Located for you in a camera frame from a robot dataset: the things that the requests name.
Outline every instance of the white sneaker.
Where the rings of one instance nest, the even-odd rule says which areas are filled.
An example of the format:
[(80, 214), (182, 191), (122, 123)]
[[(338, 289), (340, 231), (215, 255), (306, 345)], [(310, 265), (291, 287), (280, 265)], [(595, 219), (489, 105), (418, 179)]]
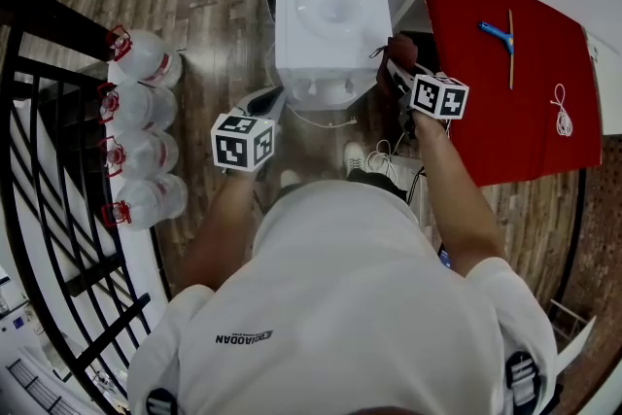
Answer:
[(295, 186), (301, 184), (302, 180), (298, 177), (298, 174), (293, 170), (283, 170), (281, 172), (281, 189), (289, 186)]
[(343, 162), (346, 165), (347, 175), (350, 175), (350, 172), (355, 168), (365, 171), (365, 153), (358, 142), (346, 144), (343, 148)]

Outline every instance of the water bottle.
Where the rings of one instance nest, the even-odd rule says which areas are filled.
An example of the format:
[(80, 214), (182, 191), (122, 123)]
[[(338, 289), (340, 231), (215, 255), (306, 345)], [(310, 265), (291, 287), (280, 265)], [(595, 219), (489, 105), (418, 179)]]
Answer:
[(168, 88), (154, 88), (123, 81), (107, 83), (97, 91), (101, 98), (100, 122), (110, 122), (116, 131), (165, 130), (177, 114), (177, 100)]
[(131, 130), (99, 143), (106, 153), (108, 178), (142, 180), (167, 173), (179, 158), (175, 139), (163, 131)]
[(113, 204), (102, 207), (105, 226), (126, 224), (130, 230), (144, 230), (167, 218), (177, 218), (186, 209), (188, 188), (175, 175), (125, 183)]
[(107, 42), (115, 50), (115, 62), (122, 72), (134, 80), (172, 87), (182, 76), (182, 58), (155, 33), (126, 31), (119, 25), (108, 33)]

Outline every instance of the red cloth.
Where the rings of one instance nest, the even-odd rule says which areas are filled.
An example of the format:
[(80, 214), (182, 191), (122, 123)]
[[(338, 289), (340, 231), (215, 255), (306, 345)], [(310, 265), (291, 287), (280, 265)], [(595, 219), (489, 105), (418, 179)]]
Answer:
[[(470, 87), (452, 142), (478, 186), (531, 180), (601, 163), (596, 82), (582, 27), (537, 0), (426, 0), (440, 65)], [(514, 25), (514, 90), (502, 40)], [(555, 85), (566, 88), (572, 136), (558, 135)]]

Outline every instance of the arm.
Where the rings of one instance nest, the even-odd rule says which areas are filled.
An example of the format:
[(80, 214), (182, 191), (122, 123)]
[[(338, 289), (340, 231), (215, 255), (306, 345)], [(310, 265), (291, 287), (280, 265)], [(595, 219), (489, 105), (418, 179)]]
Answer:
[(182, 260), (184, 288), (200, 284), (215, 291), (242, 267), (253, 226), (254, 182), (255, 174), (225, 179)]
[(414, 113), (415, 133), (426, 167), (432, 211), (454, 269), (466, 277), (486, 258), (504, 259), (495, 215), (468, 176), (442, 125)]

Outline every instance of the white t-shirt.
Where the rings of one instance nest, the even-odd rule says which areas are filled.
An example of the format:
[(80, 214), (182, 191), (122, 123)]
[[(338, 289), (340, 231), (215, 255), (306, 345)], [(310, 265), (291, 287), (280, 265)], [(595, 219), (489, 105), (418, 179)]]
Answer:
[(466, 278), (443, 266), (394, 195), (300, 188), (254, 248), (216, 293), (193, 286), (170, 302), (132, 359), (132, 413), (166, 386), (186, 415), (499, 414), (516, 345), (542, 375), (536, 412), (552, 397), (555, 340), (527, 285), (502, 259)]

